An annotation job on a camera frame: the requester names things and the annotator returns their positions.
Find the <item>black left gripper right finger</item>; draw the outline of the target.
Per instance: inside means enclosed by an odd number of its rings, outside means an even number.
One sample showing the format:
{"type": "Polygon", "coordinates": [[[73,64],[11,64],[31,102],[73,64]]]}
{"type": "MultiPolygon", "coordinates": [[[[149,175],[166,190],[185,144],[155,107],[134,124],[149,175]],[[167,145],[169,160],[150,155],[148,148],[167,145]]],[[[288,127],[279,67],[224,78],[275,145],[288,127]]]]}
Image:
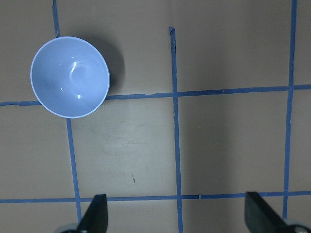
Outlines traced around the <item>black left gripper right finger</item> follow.
{"type": "Polygon", "coordinates": [[[287,224],[257,192],[246,192],[244,221],[251,233],[301,233],[302,225],[287,224]]]}

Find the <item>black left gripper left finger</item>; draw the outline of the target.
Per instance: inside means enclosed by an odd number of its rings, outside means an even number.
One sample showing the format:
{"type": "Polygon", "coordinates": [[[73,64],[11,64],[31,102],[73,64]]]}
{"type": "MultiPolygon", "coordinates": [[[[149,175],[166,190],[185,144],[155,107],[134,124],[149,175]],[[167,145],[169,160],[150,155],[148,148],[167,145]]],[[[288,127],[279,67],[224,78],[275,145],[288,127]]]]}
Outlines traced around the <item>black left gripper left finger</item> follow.
{"type": "Polygon", "coordinates": [[[108,228],[106,194],[95,195],[76,231],[79,233],[105,233],[108,228]]]}

